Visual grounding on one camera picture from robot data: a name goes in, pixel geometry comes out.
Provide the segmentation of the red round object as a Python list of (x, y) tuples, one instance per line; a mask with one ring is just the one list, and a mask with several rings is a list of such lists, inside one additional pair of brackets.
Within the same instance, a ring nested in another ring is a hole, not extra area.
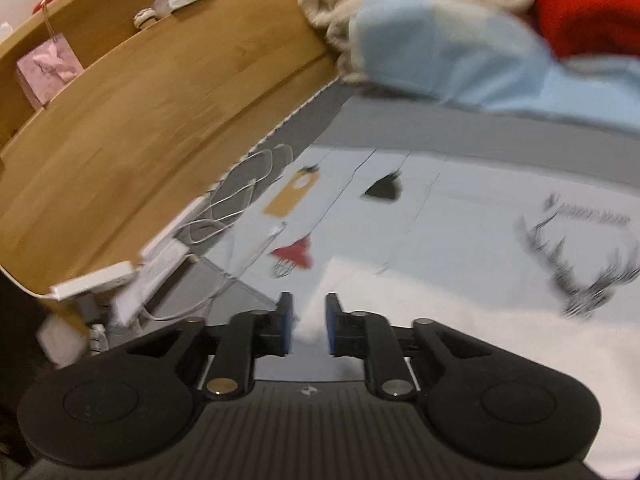
[(34, 6), (34, 8), (32, 9), (32, 14), (36, 14), (40, 12), (45, 6), (47, 6), (52, 1), (54, 0), (39, 0)]

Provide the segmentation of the wooden headboard shelf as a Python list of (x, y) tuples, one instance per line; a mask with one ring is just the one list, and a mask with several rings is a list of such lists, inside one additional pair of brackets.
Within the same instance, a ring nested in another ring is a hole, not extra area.
[(49, 38), (43, 19), (1, 48), (1, 265), (18, 287), (136, 258), (334, 76), (297, 0), (201, 0), (135, 29), (152, 1), (55, 0), (85, 71), (42, 110), (16, 63)]

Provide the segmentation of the red fabric item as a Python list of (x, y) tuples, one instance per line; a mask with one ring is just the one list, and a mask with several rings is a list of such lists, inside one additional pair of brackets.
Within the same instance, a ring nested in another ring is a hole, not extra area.
[(558, 58), (639, 54), (639, 0), (536, 0), (535, 13)]

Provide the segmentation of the light blue blanket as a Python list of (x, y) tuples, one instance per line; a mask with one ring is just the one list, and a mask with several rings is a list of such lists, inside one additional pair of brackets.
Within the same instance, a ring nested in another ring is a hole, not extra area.
[(639, 62), (561, 61), (506, 12), (456, 0), (363, 0), (350, 60), (378, 86), (487, 113), (562, 119), (639, 133)]

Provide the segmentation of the pink gift bag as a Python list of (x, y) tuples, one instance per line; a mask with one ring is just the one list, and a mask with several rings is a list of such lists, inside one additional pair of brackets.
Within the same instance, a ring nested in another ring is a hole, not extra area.
[(54, 30), (49, 4), (38, 12), (42, 15), (49, 38), (16, 63), (18, 82), (34, 110), (45, 108), (85, 71), (66, 37)]

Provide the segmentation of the white power adapter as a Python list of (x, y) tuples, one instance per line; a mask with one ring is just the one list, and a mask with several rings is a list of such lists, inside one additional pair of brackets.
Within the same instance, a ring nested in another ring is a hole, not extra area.
[(56, 367), (66, 367), (81, 359), (88, 348), (88, 339), (62, 318), (50, 314), (37, 330), (36, 338), (49, 361)]

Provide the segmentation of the white small garment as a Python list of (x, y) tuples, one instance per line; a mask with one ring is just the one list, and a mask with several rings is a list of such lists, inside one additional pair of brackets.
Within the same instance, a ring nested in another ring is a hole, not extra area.
[(542, 311), (508, 311), (474, 304), (452, 292), (395, 272), (376, 273), (347, 259), (332, 259), (300, 315), (296, 339), (326, 339), (329, 292), (347, 311), (385, 316), (409, 326), (431, 318), (526, 359), (580, 380), (602, 408), (601, 427), (587, 464), (608, 479), (639, 474), (639, 327), (570, 321)]

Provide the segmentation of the grey printed bed sheet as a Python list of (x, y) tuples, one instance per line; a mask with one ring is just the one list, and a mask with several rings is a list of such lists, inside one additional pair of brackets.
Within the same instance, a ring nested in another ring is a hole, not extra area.
[[(295, 162), (314, 165), (285, 214), (271, 185), (160, 303), (208, 322), (294, 296), (294, 330), (334, 258), (395, 272), (493, 309), (639, 327), (639, 138), (623, 131), (352, 96)], [(352, 379), (328, 337), (295, 338), (262, 378)]]

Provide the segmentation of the white power strip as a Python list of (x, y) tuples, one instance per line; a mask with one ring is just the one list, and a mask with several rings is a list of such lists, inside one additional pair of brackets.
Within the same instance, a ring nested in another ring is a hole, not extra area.
[(88, 294), (88, 292), (93, 294), (108, 292), (130, 283), (136, 276), (137, 270), (132, 263), (122, 261), (56, 284), (50, 288), (50, 293), (55, 300), (65, 301)]

